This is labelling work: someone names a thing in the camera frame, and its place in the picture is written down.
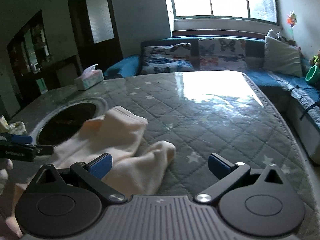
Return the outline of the white gloved left hand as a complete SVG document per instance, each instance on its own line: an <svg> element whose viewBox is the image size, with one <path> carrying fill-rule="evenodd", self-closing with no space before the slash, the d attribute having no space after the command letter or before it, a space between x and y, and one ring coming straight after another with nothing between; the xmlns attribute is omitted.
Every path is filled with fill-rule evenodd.
<svg viewBox="0 0 320 240"><path fill-rule="evenodd" d="M0 164L0 195L3 194L5 185L9 179L8 171L13 169L13 162L10 159L1 158Z"/></svg>

